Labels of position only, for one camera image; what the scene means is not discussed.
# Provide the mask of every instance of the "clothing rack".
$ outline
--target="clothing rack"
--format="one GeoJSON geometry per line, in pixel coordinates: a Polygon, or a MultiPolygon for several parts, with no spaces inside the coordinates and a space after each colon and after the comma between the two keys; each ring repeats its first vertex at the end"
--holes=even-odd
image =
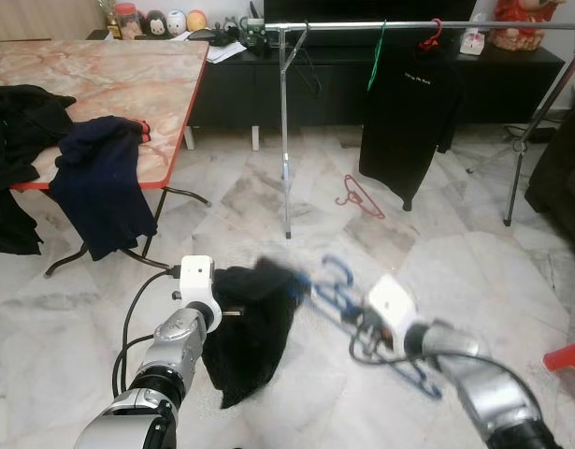
{"type": "MultiPolygon", "coordinates": [[[[550,23],[550,22],[319,22],[319,23],[269,23],[266,30],[279,33],[279,70],[280,70],[280,117],[281,117],[281,137],[283,149],[282,176],[283,190],[285,194],[285,237],[291,238],[291,211],[289,198],[289,145],[287,140],[287,69],[294,60],[297,52],[304,44],[310,31],[351,31],[351,30],[409,30],[409,29],[506,29],[506,28],[530,28],[539,30],[568,30],[574,31],[575,23],[550,23]],[[293,31],[303,31],[297,40],[292,52],[287,56],[286,35],[293,31]]],[[[507,213],[503,219],[505,226],[511,225],[513,205],[520,180],[520,169],[522,161],[527,151],[526,142],[539,126],[544,116],[551,108],[553,102],[575,72],[575,54],[572,61],[566,67],[559,81],[555,84],[549,95],[546,97],[542,107],[538,109],[529,126],[521,137],[517,138],[512,145],[516,152],[515,172],[510,186],[508,197],[507,213]]]]}

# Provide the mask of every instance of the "red table edge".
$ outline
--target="red table edge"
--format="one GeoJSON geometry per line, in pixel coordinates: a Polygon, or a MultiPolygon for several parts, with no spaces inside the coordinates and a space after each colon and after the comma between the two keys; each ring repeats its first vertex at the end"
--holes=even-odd
{"type": "MultiPolygon", "coordinates": [[[[185,113],[185,119],[183,120],[183,133],[185,132],[185,128],[187,127],[187,122],[190,119],[190,115],[192,115],[192,108],[194,107],[195,96],[197,95],[197,91],[200,87],[200,81],[204,75],[204,70],[206,69],[206,61],[208,59],[208,50],[210,49],[210,45],[207,46],[206,52],[204,53],[204,63],[200,68],[200,73],[197,77],[197,81],[195,82],[194,87],[194,94],[192,95],[192,101],[190,101],[190,106],[187,108],[187,112],[185,113]]],[[[181,146],[181,142],[183,140],[183,135],[179,136],[177,140],[177,145],[175,146],[175,151],[173,152],[173,159],[171,163],[168,165],[168,172],[166,173],[166,177],[161,181],[154,181],[154,182],[140,182],[139,187],[142,190],[148,189],[162,189],[168,185],[168,182],[171,179],[171,175],[173,174],[173,168],[175,167],[175,163],[177,162],[177,156],[179,154],[179,148],[181,146]]],[[[49,182],[20,182],[18,184],[13,184],[9,187],[12,190],[49,190],[50,183],[49,182]]]]}

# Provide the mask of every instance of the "red hanger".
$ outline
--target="red hanger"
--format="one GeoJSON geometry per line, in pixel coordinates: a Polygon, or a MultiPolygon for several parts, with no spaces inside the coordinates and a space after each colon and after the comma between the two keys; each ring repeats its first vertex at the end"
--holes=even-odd
{"type": "Polygon", "coordinates": [[[443,22],[441,19],[433,19],[433,22],[436,22],[438,25],[438,30],[437,33],[434,34],[433,36],[429,37],[427,40],[425,40],[424,42],[420,42],[418,44],[418,47],[420,47],[422,50],[424,51],[429,51],[430,49],[432,49],[433,47],[437,47],[439,45],[438,43],[438,37],[440,36],[440,34],[443,32],[443,22]]]}

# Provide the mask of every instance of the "jar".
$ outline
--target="jar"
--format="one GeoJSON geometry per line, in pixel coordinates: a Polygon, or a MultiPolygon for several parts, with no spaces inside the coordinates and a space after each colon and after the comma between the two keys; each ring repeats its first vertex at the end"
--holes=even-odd
{"type": "Polygon", "coordinates": [[[140,16],[133,3],[120,3],[116,5],[115,16],[121,28],[123,39],[133,40],[136,36],[143,35],[139,24],[140,16]]]}

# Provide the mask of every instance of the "black t-shirt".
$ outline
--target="black t-shirt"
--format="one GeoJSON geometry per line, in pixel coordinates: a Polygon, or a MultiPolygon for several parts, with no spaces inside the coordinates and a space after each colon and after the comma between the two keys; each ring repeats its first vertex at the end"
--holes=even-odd
{"type": "Polygon", "coordinates": [[[368,95],[360,173],[411,210],[435,149],[451,138],[462,98],[451,58],[439,49],[384,48],[368,95]]]}

